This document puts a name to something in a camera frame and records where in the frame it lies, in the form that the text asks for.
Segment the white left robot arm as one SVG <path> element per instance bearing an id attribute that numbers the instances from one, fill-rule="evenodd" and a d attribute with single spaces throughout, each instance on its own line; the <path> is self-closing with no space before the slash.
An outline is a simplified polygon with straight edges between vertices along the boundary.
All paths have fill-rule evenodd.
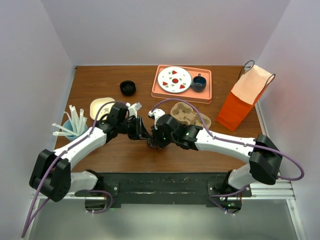
<path id="1" fill-rule="evenodd" d="M 59 202 L 68 193 L 87 191 L 99 196 L 104 190 L 102 177 L 92 170 L 72 172 L 87 155 L 104 146 L 119 134 L 131 140 L 148 140 L 150 135 L 144 127 L 138 110 L 142 105 L 112 101 L 108 113 L 96 116 L 93 126 L 69 144 L 53 151 L 39 153 L 33 168 L 29 186 L 37 194 L 43 194 Z"/>

